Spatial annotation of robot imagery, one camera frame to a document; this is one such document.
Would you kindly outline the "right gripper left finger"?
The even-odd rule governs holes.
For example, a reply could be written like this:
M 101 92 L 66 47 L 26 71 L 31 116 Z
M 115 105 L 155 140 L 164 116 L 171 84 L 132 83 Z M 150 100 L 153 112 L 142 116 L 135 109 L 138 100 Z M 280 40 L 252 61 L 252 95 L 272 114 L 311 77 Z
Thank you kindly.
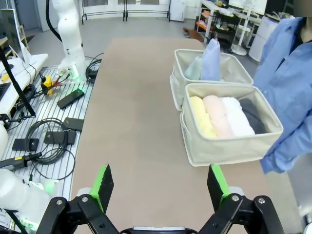
M 73 234 L 87 225 L 93 234 L 118 234 L 106 211 L 114 188 L 109 164 L 102 166 L 90 192 L 68 201 L 63 197 L 50 200 L 42 218 L 44 234 Z

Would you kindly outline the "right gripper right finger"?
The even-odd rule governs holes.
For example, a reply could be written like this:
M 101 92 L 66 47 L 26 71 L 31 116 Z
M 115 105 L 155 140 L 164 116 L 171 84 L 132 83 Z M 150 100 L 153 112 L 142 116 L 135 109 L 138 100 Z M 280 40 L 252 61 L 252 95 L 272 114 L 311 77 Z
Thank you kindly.
M 209 166 L 207 187 L 214 214 L 199 230 L 200 234 L 227 234 L 241 225 L 248 234 L 283 234 L 284 230 L 272 200 L 266 195 L 250 200 L 232 193 L 219 165 Z

